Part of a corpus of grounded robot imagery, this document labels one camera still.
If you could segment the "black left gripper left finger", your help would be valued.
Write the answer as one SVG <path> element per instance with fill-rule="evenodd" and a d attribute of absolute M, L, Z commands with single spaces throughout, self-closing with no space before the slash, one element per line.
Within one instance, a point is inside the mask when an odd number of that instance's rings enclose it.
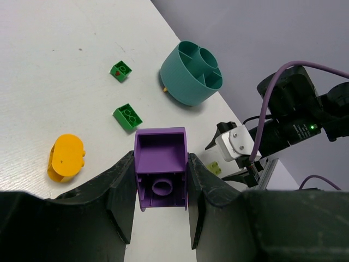
<path fill-rule="evenodd" d="M 2 192 L 1 261 L 123 261 L 135 200 L 133 151 L 55 199 Z"/>

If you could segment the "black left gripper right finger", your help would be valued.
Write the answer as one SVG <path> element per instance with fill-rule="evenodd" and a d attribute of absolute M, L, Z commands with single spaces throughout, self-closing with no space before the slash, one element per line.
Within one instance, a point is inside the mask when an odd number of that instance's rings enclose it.
<path fill-rule="evenodd" d="M 240 192 L 188 154 L 197 261 L 348 261 L 348 193 Z"/>

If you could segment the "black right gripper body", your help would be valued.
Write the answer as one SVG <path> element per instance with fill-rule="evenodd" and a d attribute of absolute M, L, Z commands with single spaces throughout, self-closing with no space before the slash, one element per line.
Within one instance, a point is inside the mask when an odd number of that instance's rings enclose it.
<path fill-rule="evenodd" d="M 248 130 L 254 143 L 257 129 Z M 281 124 L 275 120 L 269 120 L 264 123 L 262 138 L 260 141 L 257 155 L 254 161 L 251 162 L 249 157 L 242 156 L 236 160 L 240 171 L 249 173 L 249 188 L 258 185 L 260 177 L 258 173 L 263 170 L 260 160 L 272 154 L 282 151 L 292 145 L 312 138 L 321 133 L 321 127 L 316 124 L 308 124 L 303 120 L 294 121 L 291 123 Z"/>

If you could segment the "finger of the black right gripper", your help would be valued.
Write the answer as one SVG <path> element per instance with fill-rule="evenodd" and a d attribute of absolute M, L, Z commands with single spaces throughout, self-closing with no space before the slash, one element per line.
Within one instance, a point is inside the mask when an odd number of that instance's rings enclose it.
<path fill-rule="evenodd" d="M 211 142 L 205 147 L 206 150 L 212 148 L 213 146 L 216 145 L 216 138 L 219 137 L 221 134 L 226 133 L 234 128 L 236 128 L 237 125 L 235 122 L 220 122 L 216 125 L 216 132 L 215 135 L 213 136 L 213 139 Z"/>
<path fill-rule="evenodd" d="M 245 172 L 245 171 L 227 175 L 227 176 L 223 177 L 222 180 L 239 182 L 239 183 L 243 183 L 247 186 L 250 184 L 249 173 Z"/>

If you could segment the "lime curved lego brick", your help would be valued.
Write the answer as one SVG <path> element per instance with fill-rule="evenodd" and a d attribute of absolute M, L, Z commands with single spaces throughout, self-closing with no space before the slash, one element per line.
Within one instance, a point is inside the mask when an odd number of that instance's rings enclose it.
<path fill-rule="evenodd" d="M 215 175 L 220 175 L 222 173 L 222 169 L 219 167 L 218 162 L 213 161 L 210 164 L 207 165 L 207 168 L 210 172 L 212 172 Z"/>

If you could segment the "purple curved lego brick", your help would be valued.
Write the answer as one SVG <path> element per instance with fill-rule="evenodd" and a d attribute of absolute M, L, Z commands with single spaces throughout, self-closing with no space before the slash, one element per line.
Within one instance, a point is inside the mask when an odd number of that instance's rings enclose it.
<path fill-rule="evenodd" d="M 184 127 L 137 130 L 134 158 L 141 211 L 154 207 L 187 208 L 188 151 Z"/>

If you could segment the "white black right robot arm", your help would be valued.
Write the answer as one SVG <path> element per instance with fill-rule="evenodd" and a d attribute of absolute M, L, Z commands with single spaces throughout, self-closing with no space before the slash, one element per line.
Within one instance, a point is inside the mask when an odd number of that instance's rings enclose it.
<path fill-rule="evenodd" d="M 319 96 L 307 71 L 301 65 L 286 69 L 277 80 L 268 102 L 269 114 L 257 156 L 249 163 L 257 128 L 220 122 L 213 140 L 206 147 L 216 147 L 225 161 L 236 161 L 240 171 L 222 178 L 257 186 L 263 170 L 260 159 L 280 152 L 325 131 L 329 141 L 348 136 L 348 82 L 333 87 Z"/>

